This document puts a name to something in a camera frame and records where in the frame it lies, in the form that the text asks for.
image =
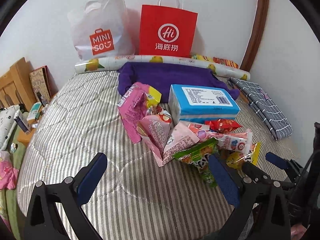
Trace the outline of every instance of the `metal screw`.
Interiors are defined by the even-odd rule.
[[[274,182],[273,182],[273,185],[275,185],[275,187],[280,187],[279,181],[274,181]]]
[[[243,181],[244,181],[245,183],[251,183],[251,182],[252,182],[252,180],[251,180],[249,177],[244,177],[244,178],[243,178]]]
[[[36,182],[36,187],[40,187],[40,186],[42,186],[42,181],[41,180]]]
[[[73,178],[72,178],[72,177],[66,177],[66,178],[64,179],[64,182],[67,183],[67,184],[71,183],[72,181],[73,181]]]

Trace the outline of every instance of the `wooden door frame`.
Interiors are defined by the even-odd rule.
[[[240,69],[250,71],[262,39],[267,20],[269,0],[258,0],[256,16],[254,18],[251,37],[244,54]]]

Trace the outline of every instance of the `white wall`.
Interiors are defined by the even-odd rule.
[[[87,0],[28,0],[0,37],[0,75],[20,57],[33,67],[48,65],[60,89],[78,61],[67,13]],[[134,42],[138,43],[142,4],[156,0],[125,0]],[[186,10],[199,13],[193,52],[241,63],[256,11],[257,0],[184,0]]]
[[[314,122],[320,122],[320,44],[289,0],[270,0],[258,54],[250,71],[293,126],[300,163],[313,150]]]

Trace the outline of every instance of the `candy wrapper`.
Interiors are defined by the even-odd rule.
[[[118,109],[122,123],[133,143],[141,140],[137,132],[137,123],[141,120],[149,106],[158,104],[161,98],[159,92],[149,85],[134,83],[120,99]]]
[[[10,146],[10,153],[15,153],[17,148],[18,148],[18,144],[17,143],[12,143],[11,146]]]
[[[198,168],[202,179],[209,183],[211,187],[215,187],[217,182],[209,170],[209,156],[213,154],[216,149],[217,140],[215,138],[197,144],[183,152],[176,153],[173,157],[183,163],[193,164]]]
[[[151,107],[147,113],[149,115],[138,121],[137,132],[153,151],[157,164],[161,167],[167,163],[163,159],[163,150],[171,128],[171,116],[160,106]]]
[[[167,144],[164,147],[163,165],[171,161],[175,153],[190,148],[198,141],[199,138],[188,127],[179,122],[171,131]]]
[[[244,133],[230,133],[221,134],[210,130],[201,130],[195,124],[188,125],[189,129],[193,131],[204,142],[209,138],[216,138],[218,140],[218,147],[231,151],[238,151],[247,156],[252,144],[252,132],[247,130]]]
[[[192,125],[192,127],[195,127],[200,130],[209,130],[210,129],[209,125],[202,124],[202,123],[187,122],[187,121],[180,121],[180,123],[182,123],[186,127],[189,127],[190,125]]]
[[[231,119],[218,119],[212,121],[205,121],[205,124],[210,126],[210,130],[213,130],[218,133],[229,133],[242,127],[236,121]]]
[[[251,162],[253,165],[257,166],[260,146],[260,142],[252,144],[247,156],[240,152],[232,152],[226,159],[227,165],[234,169],[240,169],[244,162]]]

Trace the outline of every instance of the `wooden nightstand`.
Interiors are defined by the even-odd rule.
[[[21,129],[20,132],[18,134],[18,138],[17,141],[22,143],[25,147],[28,147],[28,144],[31,141],[31,138],[33,137],[33,134],[35,133],[36,128],[31,128],[31,132],[29,134],[25,134]]]

